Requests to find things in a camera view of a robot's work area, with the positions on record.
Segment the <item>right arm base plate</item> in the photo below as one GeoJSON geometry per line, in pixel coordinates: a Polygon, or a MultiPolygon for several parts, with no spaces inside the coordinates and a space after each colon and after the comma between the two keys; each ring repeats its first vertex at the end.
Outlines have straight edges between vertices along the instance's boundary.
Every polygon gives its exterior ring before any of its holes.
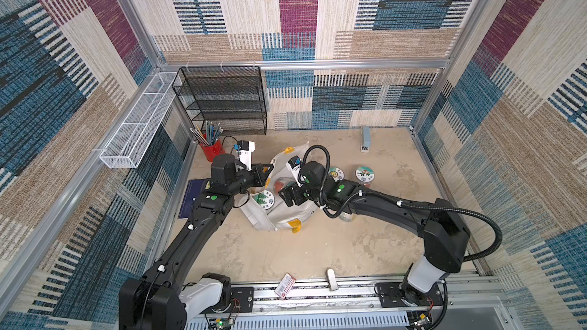
{"type": "Polygon", "coordinates": [[[444,304],[443,288],[440,283],[434,284],[427,293],[414,289],[402,290],[402,284],[400,281],[393,281],[375,285],[375,294],[383,308],[430,306],[436,308],[444,304]]]}

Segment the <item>white clip on rail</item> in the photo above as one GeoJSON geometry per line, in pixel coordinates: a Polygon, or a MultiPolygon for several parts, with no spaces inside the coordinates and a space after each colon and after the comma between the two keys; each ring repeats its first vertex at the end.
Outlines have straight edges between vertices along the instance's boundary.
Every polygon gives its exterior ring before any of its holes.
{"type": "Polygon", "coordinates": [[[338,290],[339,285],[337,283],[335,271],[332,268],[328,268],[326,271],[326,276],[330,291],[334,292],[338,290]]]}

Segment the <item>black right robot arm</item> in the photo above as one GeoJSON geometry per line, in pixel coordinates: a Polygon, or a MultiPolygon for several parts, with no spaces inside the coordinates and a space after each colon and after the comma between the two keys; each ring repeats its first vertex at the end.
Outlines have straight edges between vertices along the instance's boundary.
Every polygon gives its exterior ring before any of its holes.
{"type": "Polygon", "coordinates": [[[284,186],[279,196],[287,206],[317,204],[330,218],[366,215],[408,230],[423,239],[423,254],[411,264],[399,286],[409,306],[426,299],[437,281],[458,273],[465,261],[470,231],[446,200],[414,202],[369,189],[349,180],[336,181],[316,161],[298,157],[286,163],[295,182],[284,186]]]}

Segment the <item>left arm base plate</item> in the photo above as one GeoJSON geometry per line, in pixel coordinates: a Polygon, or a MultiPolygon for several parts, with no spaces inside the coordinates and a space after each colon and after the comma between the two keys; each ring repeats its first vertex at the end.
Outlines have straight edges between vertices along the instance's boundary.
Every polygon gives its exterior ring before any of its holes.
{"type": "Polygon", "coordinates": [[[229,302],[211,306],[203,311],[203,314],[229,314],[251,313],[255,297],[254,287],[233,287],[229,296],[229,302]]]}

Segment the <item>pens in cup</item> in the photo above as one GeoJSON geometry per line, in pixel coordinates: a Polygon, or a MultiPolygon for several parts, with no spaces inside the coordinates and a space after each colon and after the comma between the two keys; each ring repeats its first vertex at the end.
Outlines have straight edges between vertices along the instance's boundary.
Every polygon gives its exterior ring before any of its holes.
{"type": "Polygon", "coordinates": [[[200,127],[197,125],[192,127],[190,132],[195,138],[195,142],[199,145],[213,146],[220,139],[224,129],[221,127],[220,123],[215,124],[213,122],[205,121],[200,127]]]}

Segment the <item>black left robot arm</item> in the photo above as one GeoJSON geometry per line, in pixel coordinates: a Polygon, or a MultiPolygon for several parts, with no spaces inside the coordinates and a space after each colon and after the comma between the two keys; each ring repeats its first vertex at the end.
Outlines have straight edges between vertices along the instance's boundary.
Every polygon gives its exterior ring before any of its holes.
{"type": "Polygon", "coordinates": [[[235,206],[235,197],[266,185],[271,163],[246,165],[232,154],[215,157],[209,186],[200,193],[178,236],[140,279],[128,279],[119,291],[120,329],[183,329],[203,310],[229,304],[229,278],[211,276],[196,293],[180,295],[191,267],[211,236],[235,206]]]}

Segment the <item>dark blue notebook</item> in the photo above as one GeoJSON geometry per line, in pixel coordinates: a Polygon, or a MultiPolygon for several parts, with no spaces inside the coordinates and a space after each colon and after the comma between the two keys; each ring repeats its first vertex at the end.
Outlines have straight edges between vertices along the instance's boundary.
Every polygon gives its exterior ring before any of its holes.
{"type": "Polygon", "coordinates": [[[180,212],[178,215],[179,219],[186,219],[189,218],[192,205],[197,200],[200,193],[205,188],[207,183],[207,179],[198,179],[198,180],[189,180],[186,186],[186,191],[183,197],[183,202],[180,207],[180,212]]]}

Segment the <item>red pen cup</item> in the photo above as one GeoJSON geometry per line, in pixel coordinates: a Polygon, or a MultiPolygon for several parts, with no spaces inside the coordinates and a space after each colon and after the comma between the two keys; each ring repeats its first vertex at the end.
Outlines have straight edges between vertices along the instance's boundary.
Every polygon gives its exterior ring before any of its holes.
{"type": "Polygon", "coordinates": [[[215,157],[225,154],[223,143],[218,139],[213,145],[200,145],[206,160],[212,163],[215,157]]]}

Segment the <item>white canvas bag yellow handles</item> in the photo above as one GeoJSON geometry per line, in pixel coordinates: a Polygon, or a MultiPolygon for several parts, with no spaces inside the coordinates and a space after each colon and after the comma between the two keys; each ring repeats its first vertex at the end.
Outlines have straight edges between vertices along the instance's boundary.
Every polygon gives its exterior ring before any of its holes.
{"type": "Polygon", "coordinates": [[[303,222],[307,221],[317,210],[317,207],[311,201],[306,201],[301,206],[287,207],[285,202],[278,195],[278,191],[290,182],[295,182],[292,174],[287,168],[287,162],[290,158],[298,156],[300,159],[304,156],[310,144],[289,147],[276,154],[271,163],[275,166],[269,175],[266,186],[261,188],[251,188],[245,194],[235,197],[235,207],[239,208],[246,218],[258,231],[277,231],[281,229],[291,229],[297,232],[301,229],[303,222]],[[271,191],[275,196],[275,205],[271,210],[264,211],[254,200],[253,196],[264,190],[271,191]]]}

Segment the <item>black mesh shelf rack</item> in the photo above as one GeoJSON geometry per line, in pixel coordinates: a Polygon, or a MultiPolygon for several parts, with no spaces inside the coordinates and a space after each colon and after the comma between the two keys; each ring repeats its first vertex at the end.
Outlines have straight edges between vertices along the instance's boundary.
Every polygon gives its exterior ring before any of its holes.
{"type": "Polygon", "coordinates": [[[219,124],[226,134],[262,135],[268,112],[261,69],[181,67],[173,86],[192,124],[219,124]]]}

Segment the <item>seed jar red contents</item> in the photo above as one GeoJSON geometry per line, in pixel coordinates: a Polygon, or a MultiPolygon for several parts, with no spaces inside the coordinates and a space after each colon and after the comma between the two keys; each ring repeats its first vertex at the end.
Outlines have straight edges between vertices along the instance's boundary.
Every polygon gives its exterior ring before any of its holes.
{"type": "Polygon", "coordinates": [[[356,178],[364,186],[370,188],[375,180],[375,172],[370,167],[360,166],[356,168],[356,178]]]}

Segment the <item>grey stapler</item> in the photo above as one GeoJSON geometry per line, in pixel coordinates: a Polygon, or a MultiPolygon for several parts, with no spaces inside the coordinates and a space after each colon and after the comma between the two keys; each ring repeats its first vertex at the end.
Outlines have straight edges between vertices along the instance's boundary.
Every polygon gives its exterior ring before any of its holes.
{"type": "Polygon", "coordinates": [[[361,132],[362,132],[361,151],[363,153],[368,153],[371,148],[371,130],[368,126],[362,126],[361,132]]]}

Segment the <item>seed jar green label lid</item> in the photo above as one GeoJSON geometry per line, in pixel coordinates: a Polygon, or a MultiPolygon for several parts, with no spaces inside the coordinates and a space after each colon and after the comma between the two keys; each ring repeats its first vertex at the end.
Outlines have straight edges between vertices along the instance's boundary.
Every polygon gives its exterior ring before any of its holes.
{"type": "Polygon", "coordinates": [[[344,174],[343,170],[338,167],[331,167],[329,169],[329,174],[333,178],[333,180],[335,180],[336,182],[345,179],[345,174],[344,174]]]}

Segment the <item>red white card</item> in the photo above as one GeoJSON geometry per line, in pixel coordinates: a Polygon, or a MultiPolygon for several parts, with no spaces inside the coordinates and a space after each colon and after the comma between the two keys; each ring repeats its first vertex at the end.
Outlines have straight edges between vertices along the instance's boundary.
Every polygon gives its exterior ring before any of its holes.
{"type": "Polygon", "coordinates": [[[297,279],[295,277],[293,277],[290,273],[286,273],[275,288],[276,296],[279,299],[285,299],[296,282],[297,279]]]}

